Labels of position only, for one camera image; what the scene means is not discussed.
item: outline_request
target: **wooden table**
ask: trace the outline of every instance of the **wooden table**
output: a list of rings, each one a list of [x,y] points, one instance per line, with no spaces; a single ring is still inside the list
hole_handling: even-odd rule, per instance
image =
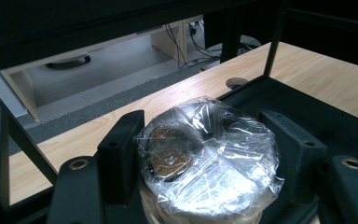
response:
[[[118,119],[143,109],[146,124],[161,112],[187,100],[207,95],[216,98],[229,91],[226,80],[247,80],[263,74],[269,45],[265,45],[210,70],[176,83],[57,135],[39,147],[58,170],[67,160],[93,155],[98,144]],[[358,118],[358,66],[280,43],[271,77]],[[18,202],[50,186],[21,152],[10,157],[10,202]]]

